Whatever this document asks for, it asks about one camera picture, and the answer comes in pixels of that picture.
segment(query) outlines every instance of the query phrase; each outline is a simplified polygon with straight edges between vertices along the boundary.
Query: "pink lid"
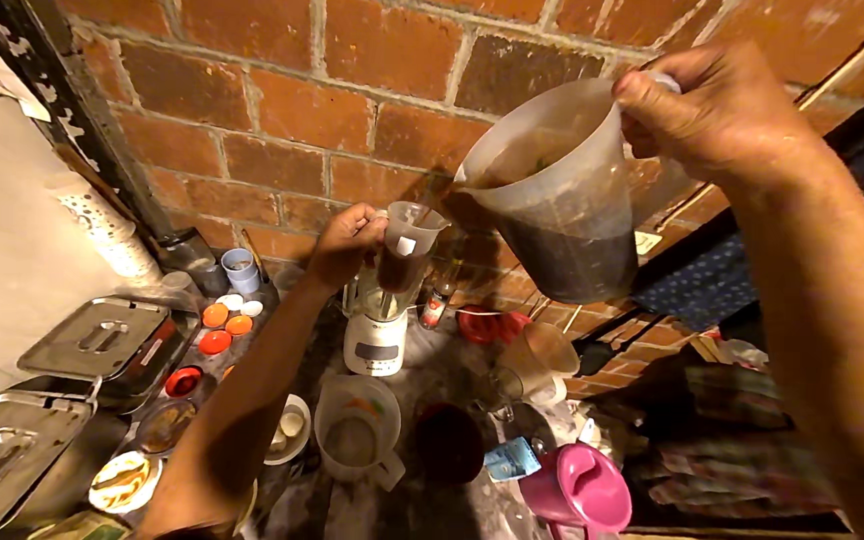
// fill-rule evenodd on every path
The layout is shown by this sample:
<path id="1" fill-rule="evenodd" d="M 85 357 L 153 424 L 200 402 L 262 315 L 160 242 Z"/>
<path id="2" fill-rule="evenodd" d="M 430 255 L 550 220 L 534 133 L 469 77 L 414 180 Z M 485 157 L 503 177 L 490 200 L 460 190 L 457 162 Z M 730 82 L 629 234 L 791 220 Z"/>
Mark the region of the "pink lid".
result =
<path id="1" fill-rule="evenodd" d="M 565 500 L 591 529 L 618 533 L 629 525 L 629 487 L 616 464 L 601 451 L 583 443 L 562 446 L 557 474 Z"/>

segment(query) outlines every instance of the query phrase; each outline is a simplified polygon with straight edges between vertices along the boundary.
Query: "blue polka dot cloth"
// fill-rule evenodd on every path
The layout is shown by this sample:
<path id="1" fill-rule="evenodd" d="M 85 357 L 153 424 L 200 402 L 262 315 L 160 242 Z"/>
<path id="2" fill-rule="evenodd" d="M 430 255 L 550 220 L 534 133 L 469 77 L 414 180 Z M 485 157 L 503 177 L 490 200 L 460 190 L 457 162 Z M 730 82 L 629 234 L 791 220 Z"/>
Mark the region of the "blue polka dot cloth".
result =
<path id="1" fill-rule="evenodd" d="M 864 191 L 864 108 L 825 140 L 846 162 Z M 678 317 L 696 332 L 756 302 L 759 293 L 752 284 L 741 233 L 736 231 L 718 240 L 690 263 L 634 291 L 631 299 L 653 312 Z"/>

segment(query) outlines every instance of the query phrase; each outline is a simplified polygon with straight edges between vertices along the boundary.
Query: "stainless steel container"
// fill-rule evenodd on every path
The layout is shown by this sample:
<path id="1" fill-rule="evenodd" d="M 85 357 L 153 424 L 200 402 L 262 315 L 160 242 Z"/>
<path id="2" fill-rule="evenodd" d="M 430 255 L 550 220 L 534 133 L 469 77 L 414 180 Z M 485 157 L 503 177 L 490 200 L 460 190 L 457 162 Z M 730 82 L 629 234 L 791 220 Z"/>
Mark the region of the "stainless steel container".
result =
<path id="1" fill-rule="evenodd" d="M 0 393 L 0 530 L 72 514 L 128 428 L 85 396 Z"/>
<path id="2" fill-rule="evenodd" d="M 188 349 L 198 317 L 121 298 L 90 300 L 19 357 L 20 369 L 100 382 L 105 410 L 132 412 L 162 385 Z"/>

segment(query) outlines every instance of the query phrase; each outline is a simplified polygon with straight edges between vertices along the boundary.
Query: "pink pitcher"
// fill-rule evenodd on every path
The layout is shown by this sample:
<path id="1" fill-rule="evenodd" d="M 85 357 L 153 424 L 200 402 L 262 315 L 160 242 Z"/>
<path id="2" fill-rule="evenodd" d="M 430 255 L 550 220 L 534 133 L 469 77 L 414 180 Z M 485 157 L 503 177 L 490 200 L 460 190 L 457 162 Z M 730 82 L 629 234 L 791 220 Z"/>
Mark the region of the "pink pitcher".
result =
<path id="1" fill-rule="evenodd" d="M 622 473 L 601 451 L 566 444 L 543 455 L 542 468 L 518 481 L 525 504 L 549 523 L 552 538 L 561 526 L 585 529 L 585 539 L 618 533 L 632 519 L 632 498 Z"/>

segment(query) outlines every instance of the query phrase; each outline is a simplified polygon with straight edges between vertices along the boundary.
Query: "bottle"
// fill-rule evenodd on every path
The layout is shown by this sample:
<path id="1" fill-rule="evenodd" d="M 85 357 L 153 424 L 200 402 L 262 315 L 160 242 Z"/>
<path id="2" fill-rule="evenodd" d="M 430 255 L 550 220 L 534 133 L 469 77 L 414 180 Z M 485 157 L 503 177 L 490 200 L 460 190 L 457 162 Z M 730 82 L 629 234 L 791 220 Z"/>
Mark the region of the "bottle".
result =
<path id="1" fill-rule="evenodd" d="M 436 279 L 429 299 L 425 301 L 425 309 L 422 310 L 422 315 L 418 317 L 418 324 L 422 325 L 424 329 L 433 330 L 439 325 L 439 320 L 442 319 L 442 314 L 446 312 L 446 306 L 449 305 L 449 300 L 455 293 L 456 278 L 461 267 L 462 260 L 453 258 L 448 269 Z"/>

